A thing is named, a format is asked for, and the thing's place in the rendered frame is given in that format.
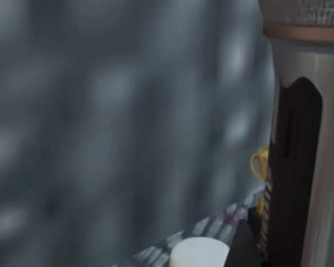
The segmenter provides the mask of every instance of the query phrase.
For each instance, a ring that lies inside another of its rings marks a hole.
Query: copper band
[[[297,41],[334,42],[334,28],[331,27],[301,27],[265,23],[263,34],[267,37]]]

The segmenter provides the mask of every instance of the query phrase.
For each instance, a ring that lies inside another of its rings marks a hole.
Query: white cup
[[[188,238],[172,249],[169,267],[223,267],[229,247],[213,238]]]

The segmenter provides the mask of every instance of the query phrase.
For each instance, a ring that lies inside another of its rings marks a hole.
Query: textured gray cap
[[[334,27],[334,0],[259,0],[264,23]]]

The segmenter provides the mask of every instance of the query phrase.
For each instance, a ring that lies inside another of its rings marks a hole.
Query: patterned tabletop
[[[239,220],[246,219],[247,209],[256,206],[261,193],[249,196],[231,205],[220,214],[207,217],[113,267],[168,267],[172,248],[178,242],[195,236],[215,238],[230,246]]]

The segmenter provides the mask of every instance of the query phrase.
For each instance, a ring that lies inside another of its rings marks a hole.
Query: gray background
[[[256,0],[0,0],[0,266],[110,266],[257,191]]]

